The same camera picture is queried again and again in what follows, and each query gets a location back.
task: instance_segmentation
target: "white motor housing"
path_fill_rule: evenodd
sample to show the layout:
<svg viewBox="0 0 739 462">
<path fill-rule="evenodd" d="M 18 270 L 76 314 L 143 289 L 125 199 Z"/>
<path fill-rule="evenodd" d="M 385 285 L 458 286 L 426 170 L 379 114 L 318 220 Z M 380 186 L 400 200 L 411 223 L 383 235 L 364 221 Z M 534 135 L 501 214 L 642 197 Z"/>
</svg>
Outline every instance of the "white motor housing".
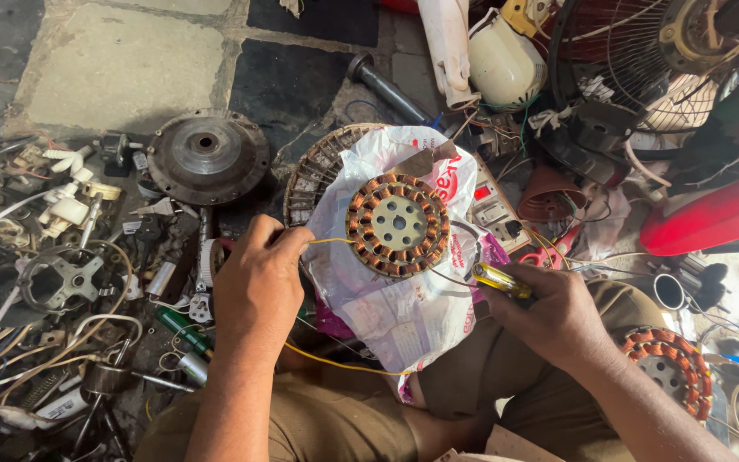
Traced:
<svg viewBox="0 0 739 462">
<path fill-rule="evenodd" d="M 492 110 L 523 110 L 546 83 L 546 62 L 503 16 L 470 38 L 470 80 Z"/>
</svg>

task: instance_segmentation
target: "cloth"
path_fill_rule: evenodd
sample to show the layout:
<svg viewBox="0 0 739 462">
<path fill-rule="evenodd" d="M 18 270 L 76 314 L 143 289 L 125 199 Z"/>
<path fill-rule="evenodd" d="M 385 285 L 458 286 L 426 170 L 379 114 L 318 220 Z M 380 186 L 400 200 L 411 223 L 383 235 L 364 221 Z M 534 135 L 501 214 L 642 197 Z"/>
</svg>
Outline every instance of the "cloth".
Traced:
<svg viewBox="0 0 739 462">
<path fill-rule="evenodd" d="M 640 290 L 605 279 L 587 287 L 611 334 L 665 327 L 660 310 Z M 570 462 L 633 460 L 589 392 L 492 318 L 479 321 L 418 379 L 429 410 L 440 418 L 467 418 L 512 397 L 499 425 L 555 456 Z"/>
<path fill-rule="evenodd" d="M 660 311 L 638 289 L 602 279 L 587 286 L 610 333 L 663 327 Z M 591 395 L 491 317 L 420 372 L 419 382 L 429 410 L 440 418 L 470 417 L 497 399 L 514 396 L 499 422 L 511 436 L 569 462 L 632 460 Z M 202 391 L 188 394 L 156 416 L 135 462 L 183 460 L 202 396 Z M 317 376 L 277 375 L 270 405 L 270 459 L 416 460 L 415 439 L 400 406 L 377 374 L 327 366 Z M 490 444 L 487 448 L 490 455 L 548 460 L 490 452 Z"/>
</svg>

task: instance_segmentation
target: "hand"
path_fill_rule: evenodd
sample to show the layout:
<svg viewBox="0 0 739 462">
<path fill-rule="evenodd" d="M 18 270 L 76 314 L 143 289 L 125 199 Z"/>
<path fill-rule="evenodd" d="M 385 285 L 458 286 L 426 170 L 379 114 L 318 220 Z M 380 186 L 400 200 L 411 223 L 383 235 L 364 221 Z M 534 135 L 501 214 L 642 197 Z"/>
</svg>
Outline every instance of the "hand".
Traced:
<svg viewBox="0 0 739 462">
<path fill-rule="evenodd" d="M 523 263 L 499 269 L 528 284 L 538 301 L 527 310 L 506 293 L 484 286 L 492 317 L 543 359 L 571 373 L 618 353 L 579 275 Z"/>
<path fill-rule="evenodd" d="M 308 228 L 252 219 L 213 281 L 217 349 L 247 339 L 278 356 L 304 299 L 298 257 L 312 239 Z"/>
</svg>

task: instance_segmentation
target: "man's right hand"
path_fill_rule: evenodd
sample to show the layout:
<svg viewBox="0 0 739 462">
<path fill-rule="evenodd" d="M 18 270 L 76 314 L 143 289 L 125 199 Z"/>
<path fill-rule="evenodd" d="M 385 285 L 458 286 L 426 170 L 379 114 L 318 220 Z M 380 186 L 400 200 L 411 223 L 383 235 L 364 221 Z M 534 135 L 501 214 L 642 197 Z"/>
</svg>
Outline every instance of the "man's right hand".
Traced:
<svg viewBox="0 0 739 462">
<path fill-rule="evenodd" d="M 579 275 L 523 263 L 498 269 L 528 284 L 538 301 L 526 310 L 506 293 L 484 286 L 489 310 L 539 356 L 569 373 L 618 354 Z"/>
</svg>

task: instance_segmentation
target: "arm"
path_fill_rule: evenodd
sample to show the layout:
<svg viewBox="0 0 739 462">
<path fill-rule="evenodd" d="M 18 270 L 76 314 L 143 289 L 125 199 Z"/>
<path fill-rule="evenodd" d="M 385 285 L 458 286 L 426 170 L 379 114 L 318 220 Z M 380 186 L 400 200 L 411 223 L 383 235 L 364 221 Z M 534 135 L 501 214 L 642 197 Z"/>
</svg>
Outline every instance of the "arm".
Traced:
<svg viewBox="0 0 739 462">
<path fill-rule="evenodd" d="M 493 317 L 595 397 L 635 460 L 738 460 L 620 352 L 580 276 L 521 264 L 501 270 L 538 301 L 526 310 L 484 288 Z"/>
<path fill-rule="evenodd" d="M 312 238 L 258 215 L 216 275 L 215 356 L 187 462 L 268 458 L 272 369 L 302 305 L 298 257 Z"/>
</svg>

